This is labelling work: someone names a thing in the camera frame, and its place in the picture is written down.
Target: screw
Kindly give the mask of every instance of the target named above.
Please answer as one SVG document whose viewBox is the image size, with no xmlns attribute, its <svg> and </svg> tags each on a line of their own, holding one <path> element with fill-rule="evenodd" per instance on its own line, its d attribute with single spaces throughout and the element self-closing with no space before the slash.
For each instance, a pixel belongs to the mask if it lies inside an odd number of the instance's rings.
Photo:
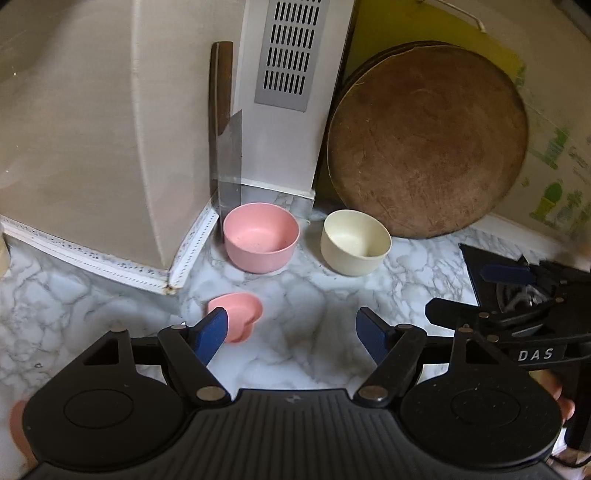
<svg viewBox="0 0 591 480">
<path fill-rule="evenodd" d="M 379 385 L 368 385 L 359 389 L 359 396 L 365 400 L 382 401 L 388 396 L 388 390 Z"/>
<path fill-rule="evenodd" d="M 226 391 L 223 388 L 210 385 L 208 387 L 201 387 L 197 390 L 197 398 L 203 401 L 218 401 L 226 396 Z"/>
</svg>

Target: metal vent grille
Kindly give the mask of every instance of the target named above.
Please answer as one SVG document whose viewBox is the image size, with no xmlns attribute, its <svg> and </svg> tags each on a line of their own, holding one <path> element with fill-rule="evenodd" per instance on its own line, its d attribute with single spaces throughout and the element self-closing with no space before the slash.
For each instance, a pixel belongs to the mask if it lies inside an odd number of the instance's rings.
<svg viewBox="0 0 591 480">
<path fill-rule="evenodd" d="M 255 103 L 305 112 L 329 0 L 271 0 Z"/>
</svg>

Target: small pink cup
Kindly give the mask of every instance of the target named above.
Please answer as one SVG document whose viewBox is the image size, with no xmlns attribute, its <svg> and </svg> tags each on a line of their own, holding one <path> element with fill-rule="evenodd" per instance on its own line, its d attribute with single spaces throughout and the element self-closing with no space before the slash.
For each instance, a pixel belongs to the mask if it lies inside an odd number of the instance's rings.
<svg viewBox="0 0 591 480">
<path fill-rule="evenodd" d="M 300 237 L 300 226 L 287 210 L 272 203 L 247 203 L 224 220 L 230 260 L 241 270 L 269 273 L 289 262 Z"/>
</svg>

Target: wooden cutting board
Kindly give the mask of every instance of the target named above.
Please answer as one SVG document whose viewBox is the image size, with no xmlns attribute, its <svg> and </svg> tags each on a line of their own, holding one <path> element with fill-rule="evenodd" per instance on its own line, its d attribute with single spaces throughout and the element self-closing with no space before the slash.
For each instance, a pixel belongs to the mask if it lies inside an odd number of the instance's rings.
<svg viewBox="0 0 591 480">
<path fill-rule="evenodd" d="M 349 208 L 393 236 L 429 238 L 490 212 L 527 149 L 523 102 L 486 58 L 447 44 L 378 54 L 346 85 L 327 158 Z"/>
</svg>

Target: cream bowl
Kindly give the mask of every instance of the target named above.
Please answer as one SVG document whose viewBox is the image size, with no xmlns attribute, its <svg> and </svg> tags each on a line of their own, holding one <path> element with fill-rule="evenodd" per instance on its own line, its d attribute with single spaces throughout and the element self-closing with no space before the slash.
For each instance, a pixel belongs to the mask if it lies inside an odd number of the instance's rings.
<svg viewBox="0 0 591 480">
<path fill-rule="evenodd" d="M 337 210 L 324 221 L 320 252 L 336 272 L 350 277 L 378 268 L 392 247 L 392 237 L 374 217 L 357 210 Z"/>
</svg>

